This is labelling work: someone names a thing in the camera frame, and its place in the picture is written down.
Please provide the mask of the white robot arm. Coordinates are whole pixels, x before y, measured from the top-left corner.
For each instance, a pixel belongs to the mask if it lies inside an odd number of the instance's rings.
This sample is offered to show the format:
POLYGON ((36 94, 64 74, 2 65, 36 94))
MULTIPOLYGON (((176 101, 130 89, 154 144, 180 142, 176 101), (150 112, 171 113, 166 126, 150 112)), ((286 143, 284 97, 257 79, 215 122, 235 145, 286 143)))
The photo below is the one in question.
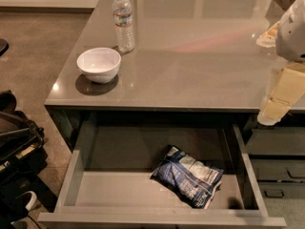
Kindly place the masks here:
POLYGON ((305 94, 305 0, 295 0, 280 20, 262 33, 256 44, 275 47, 288 64, 273 71, 271 86, 263 97, 257 121, 273 126, 305 94))

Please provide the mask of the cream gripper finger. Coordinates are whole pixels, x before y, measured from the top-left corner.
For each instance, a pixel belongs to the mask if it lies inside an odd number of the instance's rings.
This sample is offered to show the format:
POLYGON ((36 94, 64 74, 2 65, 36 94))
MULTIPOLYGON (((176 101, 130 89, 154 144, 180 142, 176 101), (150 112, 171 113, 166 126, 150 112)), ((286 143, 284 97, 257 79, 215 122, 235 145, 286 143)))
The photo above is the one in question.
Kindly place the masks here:
POLYGON ((304 64, 294 62, 280 71, 274 71, 271 86, 262 99, 257 121, 265 126, 275 125, 304 94, 304 64))
POLYGON ((260 47, 271 48, 275 46, 279 22, 274 23, 265 32, 263 32, 257 39, 256 44, 260 47))

